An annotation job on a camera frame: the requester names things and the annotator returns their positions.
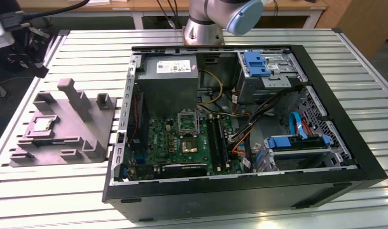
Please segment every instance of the power supply label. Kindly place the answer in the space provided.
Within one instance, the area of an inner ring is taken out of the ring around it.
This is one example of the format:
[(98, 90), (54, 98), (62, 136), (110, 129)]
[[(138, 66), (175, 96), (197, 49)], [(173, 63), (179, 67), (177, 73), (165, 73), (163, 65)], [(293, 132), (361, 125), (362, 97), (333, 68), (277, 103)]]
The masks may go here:
[(186, 61), (159, 61), (158, 62), (158, 73), (190, 73), (193, 67), (190, 60)]

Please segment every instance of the floor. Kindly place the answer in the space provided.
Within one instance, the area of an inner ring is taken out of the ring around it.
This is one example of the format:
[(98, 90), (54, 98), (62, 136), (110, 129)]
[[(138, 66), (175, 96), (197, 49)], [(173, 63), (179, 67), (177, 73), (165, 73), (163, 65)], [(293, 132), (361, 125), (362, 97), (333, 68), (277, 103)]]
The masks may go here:
[[(388, 42), (382, 46), (371, 63), (388, 80)], [(6, 99), (0, 99), (0, 136), (17, 111), (23, 95), (27, 92), (27, 88), (33, 81), (31, 77), (31, 73), (26, 70), (13, 73), (0, 68), (0, 82), (6, 79), (15, 78), (2, 84), (5, 89), (10, 92), (10, 96)]]

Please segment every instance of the yellow wire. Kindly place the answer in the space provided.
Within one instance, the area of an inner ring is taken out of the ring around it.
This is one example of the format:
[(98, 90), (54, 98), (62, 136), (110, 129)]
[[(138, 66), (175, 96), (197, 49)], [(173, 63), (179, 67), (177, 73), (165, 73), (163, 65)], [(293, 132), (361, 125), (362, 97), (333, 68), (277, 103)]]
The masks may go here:
[(199, 70), (199, 71), (209, 73), (217, 79), (217, 81), (221, 84), (221, 94), (219, 94), (219, 96), (214, 100), (211, 100), (211, 101), (207, 101), (207, 102), (203, 102), (203, 103), (198, 103), (201, 105), (206, 105), (206, 104), (214, 103), (222, 97), (222, 94), (223, 94), (223, 83), (222, 83), (221, 79), (215, 76), (215, 74), (213, 74), (210, 71), (207, 71), (207, 70)]

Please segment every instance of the blue cable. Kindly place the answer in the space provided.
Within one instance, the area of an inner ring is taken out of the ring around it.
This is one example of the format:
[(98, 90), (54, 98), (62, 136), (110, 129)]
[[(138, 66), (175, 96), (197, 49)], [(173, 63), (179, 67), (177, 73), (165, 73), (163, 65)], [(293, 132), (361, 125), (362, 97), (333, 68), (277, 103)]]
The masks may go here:
[(290, 117), (291, 135), (297, 134), (294, 119), (297, 119), (298, 131), (299, 131), (299, 134), (302, 135), (302, 138), (309, 139), (307, 134), (305, 133), (305, 129), (303, 129), (302, 117), (301, 117), (299, 112), (297, 111), (291, 112), (291, 117)]

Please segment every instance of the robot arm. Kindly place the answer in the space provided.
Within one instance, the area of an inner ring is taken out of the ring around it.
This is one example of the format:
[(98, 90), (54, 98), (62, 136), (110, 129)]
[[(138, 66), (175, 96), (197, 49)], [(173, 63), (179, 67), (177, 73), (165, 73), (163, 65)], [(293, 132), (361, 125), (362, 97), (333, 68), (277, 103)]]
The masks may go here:
[(262, 13), (262, 0), (193, 0), (185, 30), (186, 44), (222, 44), (222, 29), (234, 35), (246, 34), (258, 23)]

